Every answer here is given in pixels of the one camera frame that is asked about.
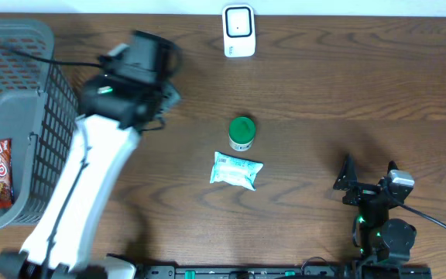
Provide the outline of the green lid jar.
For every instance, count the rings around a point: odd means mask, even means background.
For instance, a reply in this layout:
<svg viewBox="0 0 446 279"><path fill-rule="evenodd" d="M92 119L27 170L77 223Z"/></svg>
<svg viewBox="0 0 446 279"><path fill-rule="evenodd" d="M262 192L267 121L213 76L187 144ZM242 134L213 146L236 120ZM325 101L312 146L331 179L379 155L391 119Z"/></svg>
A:
<svg viewBox="0 0 446 279"><path fill-rule="evenodd" d="M228 129L229 145L239 152L248 150L256 136L256 125L248 117L240 116L230 122Z"/></svg>

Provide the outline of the teal wet wipes pack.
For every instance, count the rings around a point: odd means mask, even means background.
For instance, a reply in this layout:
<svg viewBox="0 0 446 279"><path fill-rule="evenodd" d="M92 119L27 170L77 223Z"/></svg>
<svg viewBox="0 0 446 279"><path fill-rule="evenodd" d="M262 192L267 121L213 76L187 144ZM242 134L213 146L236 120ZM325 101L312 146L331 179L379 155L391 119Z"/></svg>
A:
<svg viewBox="0 0 446 279"><path fill-rule="evenodd" d="M225 182L254 191L254 181L263 167L264 164L260 162L215 152L210 183Z"/></svg>

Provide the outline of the red Top chocolate bar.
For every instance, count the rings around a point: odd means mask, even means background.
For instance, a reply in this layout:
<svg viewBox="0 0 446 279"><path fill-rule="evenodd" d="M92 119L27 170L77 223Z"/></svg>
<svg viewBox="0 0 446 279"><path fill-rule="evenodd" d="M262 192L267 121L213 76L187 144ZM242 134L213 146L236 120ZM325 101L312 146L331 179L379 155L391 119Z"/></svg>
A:
<svg viewBox="0 0 446 279"><path fill-rule="evenodd" d="M0 209L14 202L12 183L12 140L0 139Z"/></svg>

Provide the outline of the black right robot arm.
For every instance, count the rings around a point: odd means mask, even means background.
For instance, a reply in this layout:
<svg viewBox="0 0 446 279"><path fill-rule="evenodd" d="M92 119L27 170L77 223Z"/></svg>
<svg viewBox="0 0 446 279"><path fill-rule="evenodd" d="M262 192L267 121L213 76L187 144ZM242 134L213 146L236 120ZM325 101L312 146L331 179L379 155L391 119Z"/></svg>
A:
<svg viewBox="0 0 446 279"><path fill-rule="evenodd" d="M345 157L333 189L345 192L343 204L359 209L352 229L352 242L362 251L352 264L356 276L397 274L410 259L417 231L402 219L391 219L389 211L404 203L414 185L413 177L393 161L378 183L362 183L352 156Z"/></svg>

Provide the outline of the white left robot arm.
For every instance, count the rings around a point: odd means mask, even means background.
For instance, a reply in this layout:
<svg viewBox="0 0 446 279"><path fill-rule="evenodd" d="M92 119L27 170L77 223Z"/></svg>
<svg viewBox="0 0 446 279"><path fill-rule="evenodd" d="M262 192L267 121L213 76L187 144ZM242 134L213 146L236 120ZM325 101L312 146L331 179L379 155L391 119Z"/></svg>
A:
<svg viewBox="0 0 446 279"><path fill-rule="evenodd" d="M5 278L80 278L110 271L91 259L106 203L148 123L180 100L170 81L122 81L109 74L88 81L70 152L49 204L19 251L0 253Z"/></svg>

